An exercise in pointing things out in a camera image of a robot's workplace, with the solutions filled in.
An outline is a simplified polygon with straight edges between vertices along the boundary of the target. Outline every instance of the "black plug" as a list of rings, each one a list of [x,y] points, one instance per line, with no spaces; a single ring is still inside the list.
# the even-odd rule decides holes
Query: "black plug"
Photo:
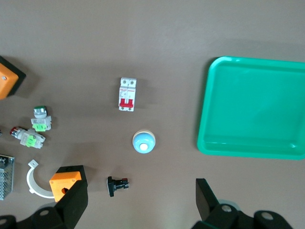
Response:
[[[122,180],[113,180],[112,177],[108,177],[107,187],[110,197],[113,197],[116,190],[120,188],[129,188],[129,182],[127,178],[123,178]]]

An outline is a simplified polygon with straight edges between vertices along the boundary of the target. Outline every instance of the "plastic tray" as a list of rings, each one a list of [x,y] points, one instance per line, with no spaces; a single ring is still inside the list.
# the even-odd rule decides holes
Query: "plastic tray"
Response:
[[[198,149],[305,158],[305,63],[224,56],[210,66]]]

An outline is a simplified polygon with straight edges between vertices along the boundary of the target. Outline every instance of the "gray table surface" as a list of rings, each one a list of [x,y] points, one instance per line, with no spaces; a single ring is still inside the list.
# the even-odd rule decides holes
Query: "gray table surface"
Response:
[[[85,166],[89,205],[81,228],[188,229],[200,219],[195,179],[250,216],[276,211],[305,224],[305,161],[207,156],[196,147],[208,63],[232,55],[305,62],[304,0],[0,0],[0,55],[27,78],[0,101],[0,151],[16,157],[14,192],[0,215],[22,220],[50,202],[29,192],[61,166]],[[133,113],[118,110],[121,77],[138,79]],[[9,135],[46,105],[42,149]],[[132,136],[156,135],[137,153]],[[108,196],[107,176],[131,187]]]

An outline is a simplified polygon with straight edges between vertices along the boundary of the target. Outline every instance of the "orange box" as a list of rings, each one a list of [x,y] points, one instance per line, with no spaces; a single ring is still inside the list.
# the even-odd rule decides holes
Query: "orange box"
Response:
[[[77,180],[81,180],[81,173],[79,171],[55,173],[50,180],[55,202],[60,201]]]
[[[0,99],[16,92],[25,74],[0,56]]]

